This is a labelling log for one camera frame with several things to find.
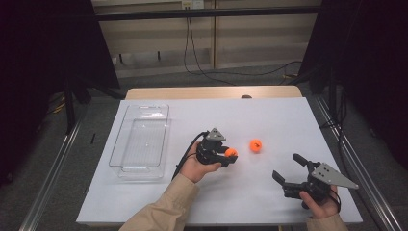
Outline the white wall socket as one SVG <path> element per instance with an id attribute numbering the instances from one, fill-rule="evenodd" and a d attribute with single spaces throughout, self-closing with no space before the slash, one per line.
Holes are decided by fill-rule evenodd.
<path id="1" fill-rule="evenodd" d="M 204 0 L 182 0 L 183 10 L 203 10 Z"/>

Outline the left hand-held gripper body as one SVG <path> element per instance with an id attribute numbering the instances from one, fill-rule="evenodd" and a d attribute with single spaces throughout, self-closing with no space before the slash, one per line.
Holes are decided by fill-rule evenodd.
<path id="1" fill-rule="evenodd" d="M 224 153 L 218 153 L 218 150 L 224 146 L 225 137 L 213 128 L 203 135 L 203 140 L 196 148 L 196 158 L 203 165 L 221 163 L 221 158 L 225 157 Z"/>

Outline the clear plastic container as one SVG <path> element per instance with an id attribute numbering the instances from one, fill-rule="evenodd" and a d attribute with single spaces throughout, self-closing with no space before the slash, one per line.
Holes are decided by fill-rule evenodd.
<path id="1" fill-rule="evenodd" d="M 109 162 L 119 178 L 155 181 L 163 177 L 168 113 L 168 105 L 126 107 Z"/>

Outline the person's right hand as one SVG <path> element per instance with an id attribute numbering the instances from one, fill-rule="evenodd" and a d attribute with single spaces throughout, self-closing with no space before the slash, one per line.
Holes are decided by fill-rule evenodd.
<path id="1" fill-rule="evenodd" d="M 312 218 L 321 219 L 329 218 L 339 213 L 339 204 L 337 200 L 338 190 L 336 186 L 331 187 L 330 196 L 320 203 L 317 203 L 309 194 L 306 192 L 300 192 L 299 196 L 303 202 L 308 206 L 312 213 Z"/>

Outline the black curtain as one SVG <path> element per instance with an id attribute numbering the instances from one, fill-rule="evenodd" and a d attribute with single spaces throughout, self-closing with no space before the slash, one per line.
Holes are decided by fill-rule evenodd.
<path id="1" fill-rule="evenodd" d="M 408 170 L 408 0 L 321 0 L 299 70 L 320 93 L 331 78 Z"/>
<path id="2" fill-rule="evenodd" d="M 0 0 L 0 186 L 25 159 L 50 97 L 119 87 L 91 0 Z"/>

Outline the black metal stand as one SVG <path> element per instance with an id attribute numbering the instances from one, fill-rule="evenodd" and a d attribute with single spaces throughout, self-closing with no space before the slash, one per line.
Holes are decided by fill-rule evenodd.
<path id="1" fill-rule="evenodd" d="M 88 104 L 91 101 L 91 96 L 87 90 L 87 81 L 84 78 L 72 77 L 64 80 L 64 103 L 67 117 L 65 133 L 67 135 L 73 130 L 76 124 L 73 97 L 76 97 L 80 104 Z"/>

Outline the light wooden table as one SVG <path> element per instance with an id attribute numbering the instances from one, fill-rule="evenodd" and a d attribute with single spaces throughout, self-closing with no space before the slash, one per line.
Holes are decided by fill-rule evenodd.
<path id="1" fill-rule="evenodd" d="M 231 86 L 130 89 L 127 100 L 301 97 L 296 86 Z"/>

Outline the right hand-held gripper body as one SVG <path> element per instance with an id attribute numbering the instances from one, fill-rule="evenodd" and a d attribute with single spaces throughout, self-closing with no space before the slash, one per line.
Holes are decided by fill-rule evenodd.
<path id="1" fill-rule="evenodd" d="M 340 186 L 353 190 L 359 189 L 358 184 L 339 173 L 327 163 L 308 162 L 306 167 L 308 170 L 306 182 L 290 183 L 285 180 L 285 184 L 282 186 L 285 197 L 300 199 L 299 193 L 306 192 L 316 202 L 321 202 L 330 196 L 332 186 Z M 340 210 L 342 202 L 338 195 L 337 200 L 340 202 Z"/>

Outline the person's left hand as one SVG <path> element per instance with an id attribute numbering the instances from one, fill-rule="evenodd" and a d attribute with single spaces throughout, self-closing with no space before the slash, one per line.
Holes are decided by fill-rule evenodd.
<path id="1" fill-rule="evenodd" d="M 189 150 L 186 161 L 183 163 L 179 173 L 191 180 L 193 183 L 199 182 L 207 173 L 215 172 L 221 167 L 221 163 L 210 165 L 201 164 L 196 158 L 196 148 L 199 142 L 196 141 Z"/>

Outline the black horizontal metal bar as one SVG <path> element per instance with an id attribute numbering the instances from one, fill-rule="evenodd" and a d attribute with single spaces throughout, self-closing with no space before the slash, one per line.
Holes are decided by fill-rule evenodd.
<path id="1" fill-rule="evenodd" d="M 273 8 L 240 8 L 240 9 L 203 9 L 203 10 L 174 10 L 156 12 L 133 13 L 97 13 L 98 21 L 117 20 L 143 20 L 143 19 L 172 19 L 172 18 L 198 18 L 222 16 L 252 16 L 252 15 L 282 15 L 282 14 L 312 14 L 320 13 L 319 6 L 295 6 Z"/>

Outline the aluminium floor rail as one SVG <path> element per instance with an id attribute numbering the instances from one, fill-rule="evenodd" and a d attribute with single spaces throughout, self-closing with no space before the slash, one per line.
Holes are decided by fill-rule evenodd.
<path id="1" fill-rule="evenodd" d="M 59 175 L 63 169 L 65 160 L 76 140 L 77 134 L 82 125 L 82 120 L 78 119 L 71 127 L 70 131 L 65 135 L 64 141 L 56 155 L 48 174 L 38 192 L 36 199 L 30 207 L 25 219 L 19 227 L 18 231 L 36 231 L 42 214 L 51 197 L 51 193 L 57 184 Z"/>
<path id="2" fill-rule="evenodd" d="M 319 109 L 321 110 L 326 122 L 329 124 L 330 130 L 337 139 L 338 145 L 340 146 L 341 156 L 347 159 L 351 168 L 354 170 L 356 177 L 360 182 L 360 187 L 367 194 L 374 211 L 385 226 L 385 230 L 403 231 L 403 226 L 397 220 L 392 207 L 387 202 L 382 192 L 371 179 L 365 166 L 358 157 L 357 152 L 343 131 L 343 127 L 341 125 L 337 125 L 332 116 L 329 114 L 329 107 L 325 100 L 321 96 L 316 96 L 316 102 L 319 105 Z"/>

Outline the white table cover sheet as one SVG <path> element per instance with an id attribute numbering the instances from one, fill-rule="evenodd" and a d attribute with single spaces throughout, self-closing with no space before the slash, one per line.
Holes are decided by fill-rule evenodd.
<path id="1" fill-rule="evenodd" d="M 284 196 L 271 175 L 303 182 L 307 170 L 293 160 L 336 164 L 312 110 L 303 97 L 264 99 L 169 100 L 166 166 L 163 178 L 141 183 L 120 179 L 109 166 L 115 139 L 129 101 L 121 102 L 111 133 L 77 220 L 89 226 L 119 225 L 163 193 L 192 139 L 217 128 L 226 145 L 237 149 L 233 165 L 207 174 L 191 206 L 189 226 L 252 226 L 302 223 L 310 215 L 297 199 Z M 249 148 L 262 142 L 259 153 Z"/>

